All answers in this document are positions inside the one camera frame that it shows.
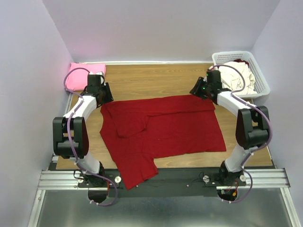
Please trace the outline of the red t shirt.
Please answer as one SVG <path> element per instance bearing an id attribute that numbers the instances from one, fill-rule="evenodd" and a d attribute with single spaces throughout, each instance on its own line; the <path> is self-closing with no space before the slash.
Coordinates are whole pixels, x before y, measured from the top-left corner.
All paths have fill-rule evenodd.
<path id="1" fill-rule="evenodd" d="M 115 101 L 100 112 L 100 135 L 126 189 L 158 173 L 156 158 L 225 152 L 212 101 L 194 95 Z"/>

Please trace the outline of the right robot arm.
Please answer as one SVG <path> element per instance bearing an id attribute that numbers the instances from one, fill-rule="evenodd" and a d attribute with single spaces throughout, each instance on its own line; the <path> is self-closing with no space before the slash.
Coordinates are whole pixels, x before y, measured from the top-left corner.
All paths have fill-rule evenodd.
<path id="1" fill-rule="evenodd" d="M 206 77 L 199 77 L 190 94 L 210 99 L 237 117 L 235 138 L 237 144 L 232 154 L 222 162 L 215 180 L 221 185 L 230 185 L 240 178 L 248 159 L 259 149 L 267 146 L 272 138 L 268 109 L 255 106 L 222 87 L 218 70 L 207 71 Z"/>

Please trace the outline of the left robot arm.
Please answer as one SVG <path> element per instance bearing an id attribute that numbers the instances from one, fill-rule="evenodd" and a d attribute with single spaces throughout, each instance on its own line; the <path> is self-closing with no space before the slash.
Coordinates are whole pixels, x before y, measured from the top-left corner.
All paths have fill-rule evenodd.
<path id="1" fill-rule="evenodd" d="M 96 160 L 89 151 L 89 136 L 86 127 L 88 117 L 103 104 L 113 101 L 109 84 L 105 82 L 103 72 L 88 73 L 87 85 L 78 94 L 70 89 L 68 92 L 78 96 L 78 101 L 62 117 L 53 119 L 53 151 L 55 155 L 70 159 L 82 172 L 89 175 L 89 182 L 99 187 L 104 182 L 114 185 L 105 177 L 102 163 Z"/>

